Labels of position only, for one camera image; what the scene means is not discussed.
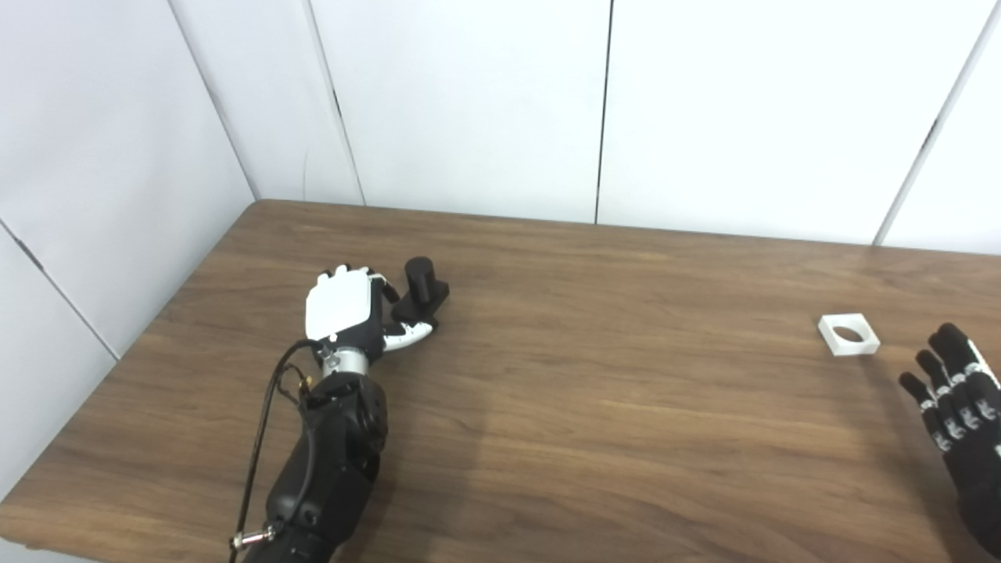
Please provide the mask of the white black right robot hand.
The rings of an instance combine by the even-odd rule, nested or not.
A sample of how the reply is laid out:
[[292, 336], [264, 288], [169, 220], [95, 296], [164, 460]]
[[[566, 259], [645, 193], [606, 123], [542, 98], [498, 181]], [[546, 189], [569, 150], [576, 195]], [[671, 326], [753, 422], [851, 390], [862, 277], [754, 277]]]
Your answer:
[[925, 378], [899, 375], [956, 488], [963, 524], [1000, 556], [1000, 389], [994, 371], [958, 325], [944, 323], [915, 360]]

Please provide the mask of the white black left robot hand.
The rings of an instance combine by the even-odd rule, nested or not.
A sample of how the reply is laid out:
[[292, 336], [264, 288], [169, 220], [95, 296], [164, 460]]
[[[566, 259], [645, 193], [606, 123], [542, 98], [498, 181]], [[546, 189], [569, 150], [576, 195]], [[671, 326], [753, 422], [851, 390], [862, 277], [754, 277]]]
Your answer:
[[385, 275], [369, 267], [340, 264], [322, 271], [305, 299], [305, 336], [314, 342], [321, 373], [367, 375], [384, 353], [428, 338], [437, 328], [434, 320], [383, 320], [383, 304], [401, 300]]

